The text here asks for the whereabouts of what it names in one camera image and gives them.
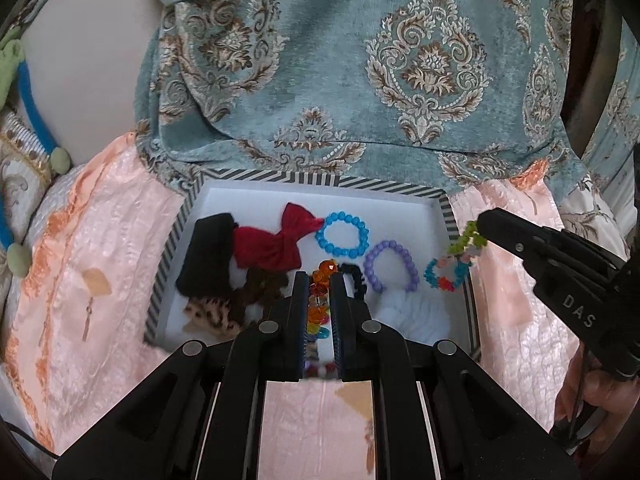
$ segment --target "black and white striped border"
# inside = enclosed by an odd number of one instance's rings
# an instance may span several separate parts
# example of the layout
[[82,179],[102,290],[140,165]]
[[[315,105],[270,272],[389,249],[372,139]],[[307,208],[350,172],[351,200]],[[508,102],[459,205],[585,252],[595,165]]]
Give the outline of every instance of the black and white striped border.
[[[162,294],[166,285],[167,276],[171,261],[174,258],[180,235],[186,225],[189,212],[193,207],[196,197],[204,184],[205,178],[215,178],[219,180],[253,180],[262,182],[278,182],[282,184],[309,184],[312,186],[330,186],[350,189],[361,189],[367,191],[383,191],[387,193],[402,194],[405,196],[415,196],[420,198],[437,198],[444,215],[444,221],[449,234],[449,239],[456,241],[460,231],[453,215],[453,209],[449,203],[446,193],[441,189],[427,186],[416,186],[414,184],[401,184],[388,180],[375,178],[364,178],[357,176],[338,176],[328,173],[302,173],[295,171],[268,171],[268,170],[203,170],[191,187],[184,203],[178,212],[174,226],[169,233],[169,238],[164,246],[156,280],[151,292],[151,301],[145,325],[145,342],[154,344],[158,319],[160,315],[160,304]],[[463,283],[467,317],[469,320],[469,339],[471,341],[471,357],[479,358],[480,338],[478,330],[478,316],[476,314],[476,302],[474,301],[471,280],[467,278]]]

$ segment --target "bracelet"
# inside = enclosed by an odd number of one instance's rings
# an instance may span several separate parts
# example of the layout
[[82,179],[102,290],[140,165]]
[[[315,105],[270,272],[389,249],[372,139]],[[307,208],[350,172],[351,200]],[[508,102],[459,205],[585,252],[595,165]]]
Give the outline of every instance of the bracelet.
[[[424,270],[424,279],[431,288],[453,292],[464,283],[473,265],[471,258],[478,256],[487,245],[486,238],[478,234],[477,228],[476,222],[468,222],[458,240],[449,247],[447,254],[429,262]],[[439,269],[440,276],[436,276],[436,268]]]
[[[360,240],[357,247],[352,249],[345,249],[342,247],[337,247],[336,245],[329,243],[324,237],[324,230],[334,222],[345,222],[347,224],[352,224],[358,228],[358,238]],[[333,256],[348,256],[350,258],[357,258],[358,256],[362,256],[365,251],[369,248],[369,230],[367,229],[365,223],[360,220],[357,216],[347,215],[344,211],[340,211],[339,213],[331,213],[327,218],[324,219],[324,225],[320,228],[318,232],[316,232],[316,240],[318,241],[318,245],[322,249],[324,249],[328,254],[332,254]]]
[[420,278],[418,278],[418,269],[415,268],[414,261],[411,258],[411,253],[409,249],[405,249],[397,243],[395,240],[382,240],[379,244],[373,247],[372,250],[367,253],[364,262],[364,274],[369,280],[369,283],[373,287],[377,293],[381,294],[386,290],[386,286],[380,282],[376,273],[373,271],[373,262],[378,257],[378,255],[384,251],[385,249],[391,249],[393,252],[402,256],[404,261],[404,266],[406,267],[409,276],[411,277],[409,284],[406,286],[405,290],[407,292],[414,292],[418,288],[418,283],[420,283]]
[[353,278],[353,299],[364,301],[364,295],[367,293],[367,284],[364,282],[360,267],[355,264],[340,264],[338,270],[343,274],[350,274]]

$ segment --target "silver screw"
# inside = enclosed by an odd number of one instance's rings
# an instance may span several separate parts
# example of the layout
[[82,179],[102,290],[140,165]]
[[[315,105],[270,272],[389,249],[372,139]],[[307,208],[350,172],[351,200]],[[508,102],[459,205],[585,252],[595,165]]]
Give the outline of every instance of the silver screw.
[[453,355],[456,353],[456,350],[458,350],[456,344],[448,339],[438,343],[438,351],[444,355]]
[[380,323],[375,319],[367,319],[362,324],[362,329],[368,334],[377,334],[382,330],[382,325],[380,325]]
[[267,319],[266,321],[260,323],[259,328],[260,332],[262,332],[263,334],[273,334],[279,328],[279,325],[275,321]]
[[182,353],[188,356],[198,355],[204,346],[200,341],[187,341],[182,346]]

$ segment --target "multicolored beaded bracelet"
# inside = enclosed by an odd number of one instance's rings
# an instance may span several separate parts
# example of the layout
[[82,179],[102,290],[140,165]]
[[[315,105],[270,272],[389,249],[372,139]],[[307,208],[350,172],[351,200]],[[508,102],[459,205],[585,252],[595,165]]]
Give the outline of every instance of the multicolored beaded bracelet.
[[[359,244],[357,247],[345,249],[329,243],[326,240],[326,238],[324,237],[324,230],[329,227],[329,225],[337,221],[345,222],[358,228]],[[359,217],[347,215],[347,213],[345,213],[344,211],[340,211],[339,213],[331,213],[327,218],[324,219],[324,225],[318,232],[316,232],[316,240],[318,241],[318,245],[320,245],[320,247],[324,249],[328,254],[331,254],[333,256],[348,256],[350,258],[357,258],[358,256],[362,256],[369,248],[369,230],[367,229],[365,223],[360,220]]]
[[[476,222],[468,222],[456,243],[449,247],[447,254],[429,262],[424,271],[424,279],[431,285],[431,288],[453,292],[464,283],[469,269],[473,265],[471,258],[478,256],[486,244],[486,238],[478,234]],[[439,276],[434,272],[435,269],[439,270]]]
[[406,267],[407,272],[409,273],[410,280],[409,284],[406,286],[405,290],[407,292],[414,292],[418,288],[418,283],[420,283],[420,278],[418,277],[418,269],[415,268],[414,261],[411,258],[411,253],[409,249],[405,249],[395,240],[382,240],[379,244],[373,247],[372,250],[367,253],[364,261],[364,275],[369,280],[369,283],[373,287],[377,293],[381,294],[386,290],[386,286],[383,285],[382,282],[376,276],[376,273],[373,270],[373,262],[378,257],[378,255],[384,251],[385,249],[391,249],[396,254],[402,256],[402,260],[404,261],[404,266]]

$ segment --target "blue bead bracelet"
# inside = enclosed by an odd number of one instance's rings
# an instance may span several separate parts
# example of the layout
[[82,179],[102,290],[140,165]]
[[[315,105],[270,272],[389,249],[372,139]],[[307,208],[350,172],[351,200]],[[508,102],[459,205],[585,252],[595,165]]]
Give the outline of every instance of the blue bead bracelet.
[[[351,224],[358,228],[358,238],[360,242],[357,247],[345,249],[326,240],[324,237],[324,230],[332,223],[338,221]],[[359,217],[347,215],[344,211],[340,211],[339,213],[331,213],[324,219],[324,225],[316,233],[316,240],[318,241],[318,245],[320,245],[320,247],[331,256],[348,256],[350,258],[357,258],[358,256],[363,256],[369,248],[369,230]]]

